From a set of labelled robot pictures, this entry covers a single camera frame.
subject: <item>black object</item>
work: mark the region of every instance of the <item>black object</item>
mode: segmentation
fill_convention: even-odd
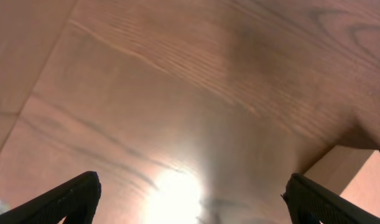
[[[88,171],[0,215],[0,223],[89,224],[101,197],[96,172]]]
[[[282,197],[288,205],[293,224],[380,224],[380,218],[302,174],[292,174]]]

